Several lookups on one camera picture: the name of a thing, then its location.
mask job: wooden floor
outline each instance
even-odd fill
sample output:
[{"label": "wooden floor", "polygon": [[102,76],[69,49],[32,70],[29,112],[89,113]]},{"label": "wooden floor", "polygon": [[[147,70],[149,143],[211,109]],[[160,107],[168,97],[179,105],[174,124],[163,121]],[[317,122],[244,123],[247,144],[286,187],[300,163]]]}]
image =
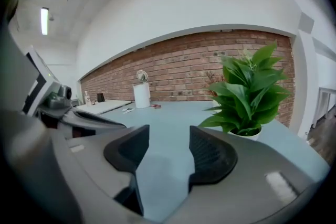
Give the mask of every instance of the wooden floor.
[{"label": "wooden floor", "polygon": [[311,128],[308,134],[308,142],[329,165],[332,165],[336,157],[336,107],[329,113],[327,119],[321,119],[315,129]]}]

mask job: red brick wall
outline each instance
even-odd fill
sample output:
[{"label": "red brick wall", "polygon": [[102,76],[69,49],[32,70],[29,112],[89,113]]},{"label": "red brick wall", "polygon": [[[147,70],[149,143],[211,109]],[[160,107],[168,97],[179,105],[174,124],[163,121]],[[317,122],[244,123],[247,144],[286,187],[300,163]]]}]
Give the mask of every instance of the red brick wall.
[{"label": "red brick wall", "polygon": [[165,40],[124,55],[88,74],[81,81],[82,91],[91,99],[104,93],[105,99],[134,100],[133,85],[139,83],[136,72],[145,70],[149,75],[152,101],[210,100],[207,92],[206,71],[222,73],[219,63],[222,55],[238,56],[238,50],[247,48],[252,53],[265,44],[277,40],[273,56],[283,57],[276,68],[284,68],[288,80],[283,87],[293,94],[284,100],[278,119],[289,124],[292,114],[295,74],[291,45],[288,37],[252,30],[207,32]]}]

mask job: white trash can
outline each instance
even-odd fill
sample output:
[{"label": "white trash can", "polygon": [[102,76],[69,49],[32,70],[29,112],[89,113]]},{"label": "white trash can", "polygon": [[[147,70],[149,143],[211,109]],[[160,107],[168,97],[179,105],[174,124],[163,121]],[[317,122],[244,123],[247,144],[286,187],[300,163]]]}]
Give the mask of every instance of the white trash can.
[{"label": "white trash can", "polygon": [[133,85],[135,107],[137,109],[144,109],[150,106],[150,92],[149,84],[143,83],[138,85]]}]

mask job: green leaf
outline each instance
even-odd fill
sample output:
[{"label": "green leaf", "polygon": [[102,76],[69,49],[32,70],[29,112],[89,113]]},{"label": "green leaf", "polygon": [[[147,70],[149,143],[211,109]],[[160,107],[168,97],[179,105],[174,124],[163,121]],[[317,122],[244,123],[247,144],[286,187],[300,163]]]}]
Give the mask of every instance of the green leaf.
[{"label": "green leaf", "polygon": [[251,119],[251,108],[249,106],[249,101],[248,101],[248,89],[244,87],[243,85],[239,84],[230,84],[230,83],[225,83],[226,88],[234,94],[234,96],[242,103],[244,106],[247,116],[249,119]]},{"label": "green leaf", "polygon": [[261,61],[271,57],[273,51],[277,48],[277,43],[266,45],[259,50],[252,57],[252,62],[258,65]]},{"label": "green leaf", "polygon": [[229,82],[230,72],[227,70],[226,67],[223,67],[223,75],[227,82]]},{"label": "green leaf", "polygon": [[251,121],[247,115],[246,117],[242,118],[242,121],[240,123],[240,128],[245,129],[245,128],[250,128],[250,127],[255,127],[255,124],[253,124],[253,121]]},{"label": "green leaf", "polygon": [[259,70],[272,68],[272,66],[278,61],[280,61],[281,59],[282,57],[271,57],[271,58],[264,59],[259,64]]},{"label": "green leaf", "polygon": [[222,110],[216,114],[215,116],[219,116],[223,119],[223,122],[225,123],[233,123],[237,129],[240,128],[240,120],[235,111],[232,110]]},{"label": "green leaf", "polygon": [[235,107],[235,100],[233,99],[233,97],[226,97],[223,95],[219,95],[219,96],[210,96],[210,98],[215,100],[221,106],[231,106],[233,108]]},{"label": "green leaf", "polygon": [[241,119],[248,119],[248,114],[246,112],[246,109],[242,102],[237,97],[234,97],[235,99],[235,109]]},{"label": "green leaf", "polygon": [[231,73],[232,75],[234,75],[236,79],[239,79],[240,83],[245,83],[244,75],[240,72],[240,69],[235,65],[235,59],[223,56],[222,65],[223,67],[226,67],[227,71]]},{"label": "green leaf", "polygon": [[235,64],[239,67],[240,72],[243,74],[247,86],[250,86],[251,82],[252,82],[252,75],[253,75],[253,72],[250,69],[250,67],[248,67],[246,65],[242,65],[239,62],[236,62]]},{"label": "green leaf", "polygon": [[227,133],[227,132],[233,130],[236,126],[234,124],[232,124],[232,123],[223,123],[221,125],[221,127],[223,129],[223,132]]},{"label": "green leaf", "polygon": [[263,98],[264,94],[268,91],[269,87],[263,88],[258,95],[253,99],[253,101],[251,102],[251,107],[252,107],[252,111],[253,113],[256,111],[261,99]]},{"label": "green leaf", "polygon": [[212,111],[212,110],[221,110],[221,109],[222,109],[221,106],[214,106],[213,108],[205,109],[203,111]]},{"label": "green leaf", "polygon": [[226,89],[225,82],[212,83],[207,89],[215,91],[217,94],[224,96],[232,96],[231,92]]},{"label": "green leaf", "polygon": [[276,106],[274,106],[271,109],[268,110],[264,110],[264,111],[260,111],[260,112],[256,112],[253,115],[253,119],[258,122],[259,124],[266,124],[271,122],[276,115],[278,114],[278,109],[279,109],[279,105],[277,104]]},{"label": "green leaf", "polygon": [[285,74],[281,74],[280,76],[280,80],[283,80],[283,79],[288,79],[288,77],[285,75]]},{"label": "green leaf", "polygon": [[259,106],[257,107],[257,112],[264,111],[279,105],[279,103],[286,99],[288,94],[285,93],[274,93],[266,92],[263,98],[261,99]]},{"label": "green leaf", "polygon": [[239,62],[241,65],[248,66],[247,62],[244,61],[244,60],[236,59],[236,58],[234,60],[235,60],[235,62]]},{"label": "green leaf", "polygon": [[283,72],[282,69],[281,70],[266,69],[257,71],[254,74],[250,91],[255,92],[262,88],[271,86],[280,79],[282,72]]},{"label": "green leaf", "polygon": [[223,67],[223,75],[226,81],[231,84],[245,84],[240,78],[230,73],[226,67]]},{"label": "green leaf", "polygon": [[210,116],[205,119],[199,126],[200,127],[217,127],[222,125],[222,118],[218,116]]},{"label": "green leaf", "polygon": [[275,93],[287,93],[287,94],[290,94],[290,91],[288,91],[287,89],[279,86],[279,85],[272,85],[270,88],[269,88],[269,92],[275,92]]}]

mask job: ceiling light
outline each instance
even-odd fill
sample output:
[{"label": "ceiling light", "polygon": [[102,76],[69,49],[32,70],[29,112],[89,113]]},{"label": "ceiling light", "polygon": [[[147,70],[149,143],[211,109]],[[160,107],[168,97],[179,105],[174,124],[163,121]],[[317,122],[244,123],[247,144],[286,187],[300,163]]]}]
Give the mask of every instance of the ceiling light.
[{"label": "ceiling light", "polygon": [[41,8],[41,30],[44,36],[48,35],[48,13],[48,8]]}]

